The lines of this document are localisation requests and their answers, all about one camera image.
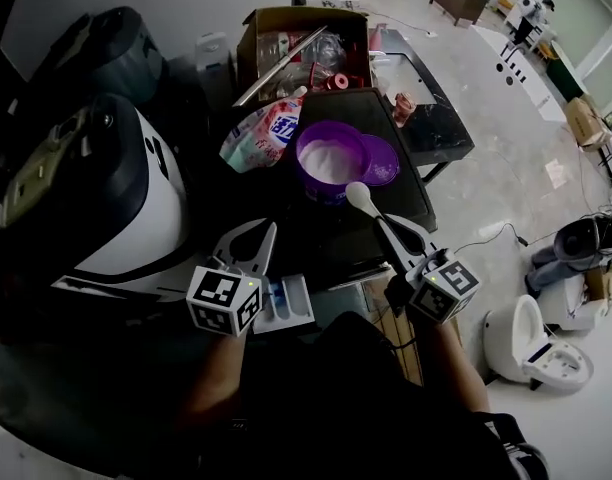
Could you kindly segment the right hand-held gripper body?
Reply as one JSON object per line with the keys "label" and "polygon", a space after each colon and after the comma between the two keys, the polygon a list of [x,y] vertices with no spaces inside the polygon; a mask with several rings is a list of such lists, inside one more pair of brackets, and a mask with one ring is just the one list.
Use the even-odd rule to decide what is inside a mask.
{"label": "right hand-held gripper body", "polygon": [[443,324],[473,299],[481,282],[466,262],[449,249],[439,249],[405,274],[395,275],[385,296],[396,316],[419,313]]}

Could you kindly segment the white detergent drawer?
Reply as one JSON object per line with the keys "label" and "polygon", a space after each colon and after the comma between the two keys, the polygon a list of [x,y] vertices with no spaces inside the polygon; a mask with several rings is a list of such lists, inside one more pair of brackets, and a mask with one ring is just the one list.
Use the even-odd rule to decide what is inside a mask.
{"label": "white detergent drawer", "polygon": [[283,277],[270,283],[262,296],[262,310],[253,322],[253,332],[264,334],[315,322],[303,275]]}

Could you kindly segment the white plastic spoon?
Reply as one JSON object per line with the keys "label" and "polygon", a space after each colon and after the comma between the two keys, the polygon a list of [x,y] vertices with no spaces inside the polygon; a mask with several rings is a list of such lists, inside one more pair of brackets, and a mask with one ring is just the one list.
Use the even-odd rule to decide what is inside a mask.
{"label": "white plastic spoon", "polygon": [[371,218],[382,216],[372,201],[370,189],[363,182],[355,181],[349,183],[345,188],[347,201],[356,209],[367,214]]}

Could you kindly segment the white powder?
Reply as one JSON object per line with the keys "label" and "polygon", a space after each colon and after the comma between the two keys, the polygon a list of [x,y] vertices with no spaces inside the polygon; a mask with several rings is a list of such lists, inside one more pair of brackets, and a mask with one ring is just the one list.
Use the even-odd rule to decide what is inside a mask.
{"label": "white powder", "polygon": [[347,184],[363,172],[362,157],[339,141],[314,140],[302,150],[298,161],[308,175],[327,184]]}

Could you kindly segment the person's right forearm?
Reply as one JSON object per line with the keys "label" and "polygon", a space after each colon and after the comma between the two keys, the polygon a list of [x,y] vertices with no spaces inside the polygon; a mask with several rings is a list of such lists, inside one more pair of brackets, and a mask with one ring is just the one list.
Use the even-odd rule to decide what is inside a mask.
{"label": "person's right forearm", "polygon": [[414,324],[424,385],[471,412],[489,412],[486,386],[452,323],[422,319]]}

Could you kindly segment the purple plastic tub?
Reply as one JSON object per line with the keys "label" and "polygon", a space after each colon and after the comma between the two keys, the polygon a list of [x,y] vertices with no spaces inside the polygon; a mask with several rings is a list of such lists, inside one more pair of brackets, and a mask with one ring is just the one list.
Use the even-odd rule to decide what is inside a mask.
{"label": "purple plastic tub", "polygon": [[368,152],[362,143],[361,133],[354,127],[332,120],[324,120],[308,126],[297,138],[295,145],[296,167],[306,195],[327,205],[340,204],[346,197],[345,188],[349,184],[333,185],[320,182],[308,175],[301,167],[298,157],[307,144],[314,140],[339,141],[352,148],[363,160],[363,172],[356,181],[361,181],[369,168]]}

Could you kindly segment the purple plastic lid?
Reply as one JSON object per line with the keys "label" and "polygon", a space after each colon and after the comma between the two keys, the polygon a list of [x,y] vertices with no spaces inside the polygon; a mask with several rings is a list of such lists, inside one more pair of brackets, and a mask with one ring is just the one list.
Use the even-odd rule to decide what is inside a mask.
{"label": "purple plastic lid", "polygon": [[384,186],[391,183],[400,171],[399,157],[395,149],[384,139],[361,135],[369,156],[369,168],[361,181],[368,186]]}

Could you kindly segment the white toilet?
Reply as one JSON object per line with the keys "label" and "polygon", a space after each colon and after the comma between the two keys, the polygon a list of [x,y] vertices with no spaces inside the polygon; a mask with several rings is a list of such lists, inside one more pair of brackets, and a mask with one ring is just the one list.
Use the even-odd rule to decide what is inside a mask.
{"label": "white toilet", "polygon": [[529,295],[486,315],[483,347],[491,370],[532,389],[546,385],[578,391],[594,374],[591,359],[581,349],[547,332],[540,307]]}

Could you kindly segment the wooden slat platform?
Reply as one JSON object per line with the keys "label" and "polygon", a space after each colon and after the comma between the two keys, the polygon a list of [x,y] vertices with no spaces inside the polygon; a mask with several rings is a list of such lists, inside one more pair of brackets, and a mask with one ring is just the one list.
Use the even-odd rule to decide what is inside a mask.
{"label": "wooden slat platform", "polygon": [[395,356],[406,379],[418,386],[422,386],[423,376],[415,330],[407,317],[404,314],[396,317],[390,309],[387,309],[376,318],[374,325],[395,347]]}

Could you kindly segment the white ceramic fixture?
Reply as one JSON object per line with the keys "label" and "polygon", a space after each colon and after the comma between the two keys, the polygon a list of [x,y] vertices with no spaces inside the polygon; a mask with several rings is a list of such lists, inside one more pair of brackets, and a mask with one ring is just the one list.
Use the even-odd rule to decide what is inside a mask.
{"label": "white ceramic fixture", "polygon": [[542,318],[565,331],[590,331],[608,314],[602,274],[588,271],[546,287],[538,300]]}

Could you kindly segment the silver metal tube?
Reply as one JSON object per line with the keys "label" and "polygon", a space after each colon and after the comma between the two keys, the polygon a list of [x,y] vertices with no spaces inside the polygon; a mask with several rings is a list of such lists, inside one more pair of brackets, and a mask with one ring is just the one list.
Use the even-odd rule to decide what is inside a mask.
{"label": "silver metal tube", "polygon": [[261,75],[232,105],[233,108],[245,106],[277,73],[282,71],[290,61],[308,46],[310,46],[325,30],[327,26],[319,27],[301,42],[289,50],[277,63],[267,72]]}

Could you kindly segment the white bathtub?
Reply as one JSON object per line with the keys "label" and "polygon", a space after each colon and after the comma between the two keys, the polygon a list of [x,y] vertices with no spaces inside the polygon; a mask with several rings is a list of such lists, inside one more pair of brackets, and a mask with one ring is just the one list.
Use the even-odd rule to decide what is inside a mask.
{"label": "white bathtub", "polygon": [[519,84],[545,121],[564,124],[566,116],[553,93],[547,88],[535,68],[519,47],[514,47],[503,34],[474,26],[475,32],[492,48],[514,82]]}

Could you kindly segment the clear crumpled plastic bag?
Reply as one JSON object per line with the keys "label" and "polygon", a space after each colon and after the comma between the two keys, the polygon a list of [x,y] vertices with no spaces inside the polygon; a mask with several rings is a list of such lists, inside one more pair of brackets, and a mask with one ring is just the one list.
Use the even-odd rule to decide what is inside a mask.
{"label": "clear crumpled plastic bag", "polygon": [[326,31],[307,46],[301,56],[303,63],[317,63],[332,72],[340,72],[346,65],[346,51],[340,37]]}

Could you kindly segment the dark grey appliance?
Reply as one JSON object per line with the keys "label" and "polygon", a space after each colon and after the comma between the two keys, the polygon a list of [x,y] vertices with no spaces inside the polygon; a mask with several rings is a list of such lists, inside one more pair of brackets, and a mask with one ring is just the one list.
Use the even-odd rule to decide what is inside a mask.
{"label": "dark grey appliance", "polygon": [[157,92],[165,64],[142,16],[115,7],[85,13],[69,26],[51,45],[31,87],[66,97],[107,92],[142,104]]}

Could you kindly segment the green bathtub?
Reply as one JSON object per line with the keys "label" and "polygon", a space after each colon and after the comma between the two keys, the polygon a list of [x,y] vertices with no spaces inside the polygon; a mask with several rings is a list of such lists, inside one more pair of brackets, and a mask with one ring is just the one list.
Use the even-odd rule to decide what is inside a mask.
{"label": "green bathtub", "polygon": [[546,73],[566,102],[582,97],[587,88],[563,48],[556,42],[550,44],[554,58],[548,63]]}

